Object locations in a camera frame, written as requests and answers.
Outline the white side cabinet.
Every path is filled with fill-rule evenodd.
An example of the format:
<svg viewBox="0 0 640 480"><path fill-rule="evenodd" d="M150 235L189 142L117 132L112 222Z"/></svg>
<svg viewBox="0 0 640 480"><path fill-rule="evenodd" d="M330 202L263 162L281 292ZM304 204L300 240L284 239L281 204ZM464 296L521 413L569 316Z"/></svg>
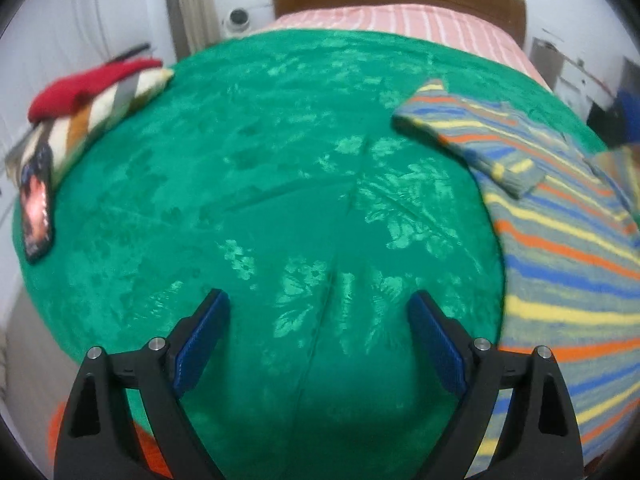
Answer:
<svg viewBox="0 0 640 480"><path fill-rule="evenodd" d="M613 104L611 91L550 41L534 38L529 59L554 95L583 122L593 105L607 110Z"/></svg>

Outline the beige curtain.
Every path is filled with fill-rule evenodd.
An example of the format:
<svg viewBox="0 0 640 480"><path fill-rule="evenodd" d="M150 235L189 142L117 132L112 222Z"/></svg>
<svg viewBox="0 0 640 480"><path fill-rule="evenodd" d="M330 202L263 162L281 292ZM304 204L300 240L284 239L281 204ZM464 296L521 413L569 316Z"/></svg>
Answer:
<svg viewBox="0 0 640 480"><path fill-rule="evenodd" d="M178 61L221 40L214 0L166 0L166 3L171 39Z"/></svg>

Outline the pink striped bed sheet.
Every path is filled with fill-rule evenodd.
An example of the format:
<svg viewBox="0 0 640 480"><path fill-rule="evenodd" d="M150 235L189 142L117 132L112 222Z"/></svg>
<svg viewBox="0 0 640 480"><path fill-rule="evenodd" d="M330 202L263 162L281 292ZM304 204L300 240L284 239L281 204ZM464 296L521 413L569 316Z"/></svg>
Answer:
<svg viewBox="0 0 640 480"><path fill-rule="evenodd" d="M507 32L476 16L439 6L403 3L300 11L277 18L261 31L285 29L360 30L431 41L508 66L549 88Z"/></svg>

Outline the orange garment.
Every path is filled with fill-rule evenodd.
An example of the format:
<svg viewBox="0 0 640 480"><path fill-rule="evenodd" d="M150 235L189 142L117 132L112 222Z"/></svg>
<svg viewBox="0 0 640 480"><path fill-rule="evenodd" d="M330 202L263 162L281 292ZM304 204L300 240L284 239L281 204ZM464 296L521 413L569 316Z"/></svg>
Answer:
<svg viewBox="0 0 640 480"><path fill-rule="evenodd" d="M66 403L61 402L54 410L54 413L50 419L47 436L47 450L48 457L51 464L54 464L56 447L58 446L58 435L62 425L62 420L66 408ZM158 447L154 438L148 434L137 422L134 424L134 430L138 442L142 449L143 457L149 468L156 474L172 479L172 474L163 458L160 448Z"/></svg>

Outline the multicolour striped knit sweater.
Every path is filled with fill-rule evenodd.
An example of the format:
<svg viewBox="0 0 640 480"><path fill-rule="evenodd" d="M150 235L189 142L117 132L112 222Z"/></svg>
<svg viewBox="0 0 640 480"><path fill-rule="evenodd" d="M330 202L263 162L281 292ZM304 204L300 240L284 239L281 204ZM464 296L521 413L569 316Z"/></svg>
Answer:
<svg viewBox="0 0 640 480"><path fill-rule="evenodd" d="M639 405L639 230L626 200L572 134L509 103L433 79L394 117L468 166L502 250L500 347L553 351L585 460L602 457Z"/></svg>

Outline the green floral blanket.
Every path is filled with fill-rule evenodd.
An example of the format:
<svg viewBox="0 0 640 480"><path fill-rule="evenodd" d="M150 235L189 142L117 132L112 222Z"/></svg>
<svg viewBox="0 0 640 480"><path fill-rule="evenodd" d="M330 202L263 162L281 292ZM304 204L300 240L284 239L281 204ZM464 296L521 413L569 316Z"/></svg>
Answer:
<svg viewBox="0 0 640 480"><path fill-rule="evenodd" d="M224 290L186 414L230 479L408 479L454 408L406 304L500 332L503 266L468 168L394 127L425 81L602 142L523 74L376 32L280 30L177 64L55 197L26 289L72 359L137 349Z"/></svg>

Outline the red folded garment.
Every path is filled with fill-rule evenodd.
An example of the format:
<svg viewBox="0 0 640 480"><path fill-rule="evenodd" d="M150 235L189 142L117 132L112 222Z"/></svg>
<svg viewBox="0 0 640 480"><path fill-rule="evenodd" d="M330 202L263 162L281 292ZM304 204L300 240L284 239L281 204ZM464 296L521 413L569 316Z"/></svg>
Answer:
<svg viewBox="0 0 640 480"><path fill-rule="evenodd" d="M163 62L159 58L134 58L109 62L57 79L32 100L27 119L31 124L38 124L47 119L74 114L113 84L142 70L162 67Z"/></svg>

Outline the black blue clothes pile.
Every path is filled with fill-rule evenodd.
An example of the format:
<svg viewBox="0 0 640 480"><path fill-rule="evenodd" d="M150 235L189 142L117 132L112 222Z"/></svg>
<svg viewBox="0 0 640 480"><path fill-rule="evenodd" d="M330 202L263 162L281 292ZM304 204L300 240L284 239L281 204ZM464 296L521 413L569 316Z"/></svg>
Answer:
<svg viewBox="0 0 640 480"><path fill-rule="evenodd" d="M638 143L640 136L640 101L638 93L620 90L613 104L601 108L592 104L587 126L608 148Z"/></svg>

